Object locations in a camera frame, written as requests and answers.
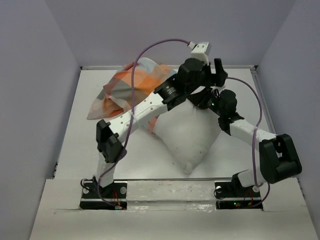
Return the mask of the white pillow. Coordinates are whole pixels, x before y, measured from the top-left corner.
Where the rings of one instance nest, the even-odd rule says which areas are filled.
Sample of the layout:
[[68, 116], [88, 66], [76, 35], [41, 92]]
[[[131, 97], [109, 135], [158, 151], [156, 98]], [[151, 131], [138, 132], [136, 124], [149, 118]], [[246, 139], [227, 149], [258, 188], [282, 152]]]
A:
[[188, 99], [148, 124], [148, 131], [160, 138], [183, 174], [189, 176], [217, 140], [221, 129], [218, 116], [200, 109]]

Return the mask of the multicolour checked pillowcase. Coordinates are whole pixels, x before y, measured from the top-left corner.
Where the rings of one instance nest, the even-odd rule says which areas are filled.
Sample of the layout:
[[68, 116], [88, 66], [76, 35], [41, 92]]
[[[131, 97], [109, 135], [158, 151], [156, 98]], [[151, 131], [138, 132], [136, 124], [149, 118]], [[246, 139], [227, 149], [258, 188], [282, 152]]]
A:
[[129, 111], [132, 105], [144, 101], [156, 87], [177, 72], [166, 64], [158, 64], [142, 57], [136, 67], [129, 63], [118, 70], [92, 102], [87, 120], [117, 117]]

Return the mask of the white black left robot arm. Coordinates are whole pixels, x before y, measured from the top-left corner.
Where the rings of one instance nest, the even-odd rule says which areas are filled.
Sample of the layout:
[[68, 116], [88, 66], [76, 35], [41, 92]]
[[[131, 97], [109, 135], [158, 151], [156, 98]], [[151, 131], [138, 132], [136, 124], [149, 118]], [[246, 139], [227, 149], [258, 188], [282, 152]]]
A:
[[93, 191], [104, 198], [110, 194], [114, 182], [115, 166], [127, 153], [126, 146], [131, 133], [146, 125], [153, 118], [164, 114], [195, 96], [199, 87], [222, 87], [228, 74], [222, 61], [214, 59], [215, 73], [210, 64], [196, 58], [188, 58], [178, 72], [160, 84], [146, 99], [123, 115], [108, 122], [96, 124], [96, 142], [100, 160], [94, 175]]

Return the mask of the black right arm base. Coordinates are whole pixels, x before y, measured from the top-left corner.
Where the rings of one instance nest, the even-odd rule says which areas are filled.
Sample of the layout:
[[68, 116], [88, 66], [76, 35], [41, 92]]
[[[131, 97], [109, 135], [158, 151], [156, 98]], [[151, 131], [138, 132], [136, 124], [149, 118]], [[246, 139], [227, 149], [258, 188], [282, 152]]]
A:
[[260, 189], [255, 186], [243, 187], [236, 179], [216, 181], [213, 195], [217, 210], [263, 210]]

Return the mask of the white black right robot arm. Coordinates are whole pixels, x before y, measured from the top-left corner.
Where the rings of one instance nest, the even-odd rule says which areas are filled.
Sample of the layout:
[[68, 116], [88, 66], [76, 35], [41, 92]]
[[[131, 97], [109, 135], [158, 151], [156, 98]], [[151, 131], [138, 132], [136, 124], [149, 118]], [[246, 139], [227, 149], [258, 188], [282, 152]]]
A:
[[232, 176], [230, 190], [242, 196], [254, 185], [275, 184], [302, 172], [302, 165], [292, 138], [259, 129], [237, 113], [236, 94], [231, 90], [205, 88], [188, 97], [200, 109], [209, 109], [218, 116], [218, 125], [226, 134], [249, 144], [252, 153], [259, 153], [259, 163]]

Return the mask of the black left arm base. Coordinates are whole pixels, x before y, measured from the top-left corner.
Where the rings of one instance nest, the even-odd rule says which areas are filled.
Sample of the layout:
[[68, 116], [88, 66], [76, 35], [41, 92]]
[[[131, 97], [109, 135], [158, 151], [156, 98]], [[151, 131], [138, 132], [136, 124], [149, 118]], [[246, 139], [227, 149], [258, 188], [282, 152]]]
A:
[[82, 210], [126, 210], [127, 188], [126, 181], [114, 181], [106, 187], [99, 187], [94, 179], [83, 178], [79, 208]]

